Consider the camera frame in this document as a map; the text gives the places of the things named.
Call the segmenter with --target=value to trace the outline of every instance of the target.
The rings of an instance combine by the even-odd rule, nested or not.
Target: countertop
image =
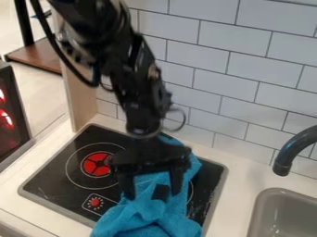
[[[124,131],[124,122],[114,118],[96,115],[90,123]],[[68,120],[0,174],[0,224],[15,227],[27,236],[89,236],[90,228],[18,195],[19,186],[74,136]],[[208,237],[246,237],[256,197],[268,188],[285,188],[317,198],[317,180],[294,173],[281,178],[273,174],[271,167],[182,142],[191,146],[197,156],[220,163],[229,170],[209,224]]]

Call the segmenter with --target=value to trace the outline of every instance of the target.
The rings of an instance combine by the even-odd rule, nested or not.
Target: black stovetop
[[[90,125],[19,188],[19,194],[90,227],[120,201],[120,188],[104,159],[134,139]],[[208,213],[223,167],[203,164],[189,185],[187,213],[200,225]]]

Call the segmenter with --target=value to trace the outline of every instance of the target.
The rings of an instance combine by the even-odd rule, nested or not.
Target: blue towel
[[[160,137],[169,144],[182,145],[175,139]],[[201,164],[194,154],[190,155],[192,167],[184,174],[182,191],[168,196],[167,202],[151,200],[157,184],[170,185],[168,172],[134,177],[134,200],[122,197],[96,223],[91,237],[200,237],[201,227],[186,217],[188,182],[199,171]]]

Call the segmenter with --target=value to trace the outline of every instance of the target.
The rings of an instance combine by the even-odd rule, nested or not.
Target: faucet
[[[317,143],[317,125],[295,135],[282,147],[274,161],[273,172],[287,176],[298,153],[313,143]]]

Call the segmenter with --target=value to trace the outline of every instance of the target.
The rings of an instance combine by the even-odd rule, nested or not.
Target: gray sink basin
[[[259,194],[247,237],[316,236],[316,199],[277,188]]]

